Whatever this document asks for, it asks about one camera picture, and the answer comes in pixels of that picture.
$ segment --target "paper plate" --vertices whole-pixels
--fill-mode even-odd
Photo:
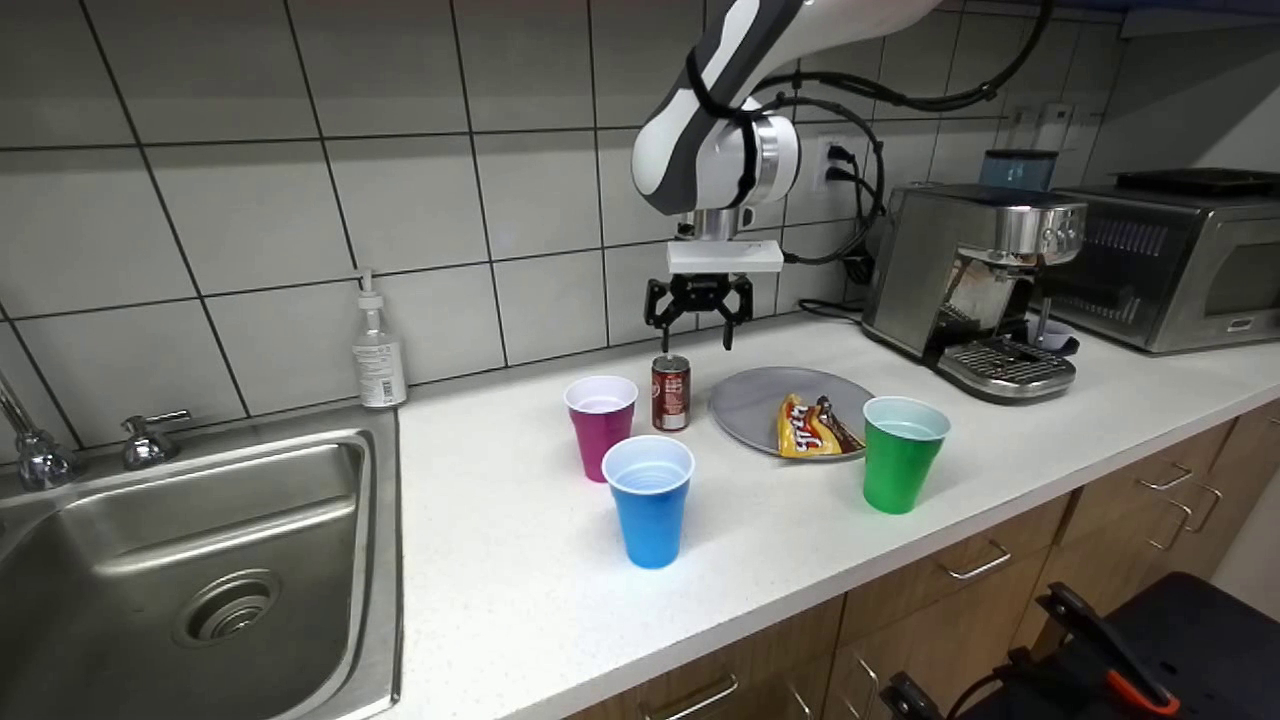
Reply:
[[[826,396],[847,436],[862,441],[862,404],[873,400],[873,390],[844,376],[813,373],[813,368],[753,368],[753,373],[727,376],[713,390],[713,414],[725,428],[725,436],[763,457],[776,457],[770,414],[787,390],[803,396],[803,404],[813,404],[815,396]],[[844,457],[821,457],[798,463],[840,463],[857,457],[862,450],[857,448]]]

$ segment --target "stainless steel sink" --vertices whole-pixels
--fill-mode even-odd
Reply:
[[[114,468],[0,495],[0,715],[255,720],[390,705],[395,414],[221,428],[160,468]]]

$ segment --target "white countertop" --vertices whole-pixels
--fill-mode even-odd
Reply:
[[[562,715],[753,637],[1107,468],[1280,396],[1280,344],[1135,354],[1083,340],[1061,400],[998,407],[873,344],[847,319],[766,319],[677,340],[693,360],[682,550],[623,558],[612,495],[578,475],[562,386],[653,344],[415,390],[401,411],[403,692],[395,720]],[[742,368],[821,368],[952,414],[908,515],[861,498],[861,463],[779,463],[727,441],[708,396]]]

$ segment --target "soap dispenser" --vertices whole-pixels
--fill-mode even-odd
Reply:
[[[373,273],[360,273],[360,340],[357,340],[357,378],[364,407],[403,404],[403,360],[395,332],[383,327],[383,297],[373,293]]]

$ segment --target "espresso machine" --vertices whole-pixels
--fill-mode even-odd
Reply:
[[[1072,340],[1046,322],[1040,269],[1083,245],[1083,205],[1053,191],[902,188],[874,250],[868,334],[982,400],[1068,390]]]

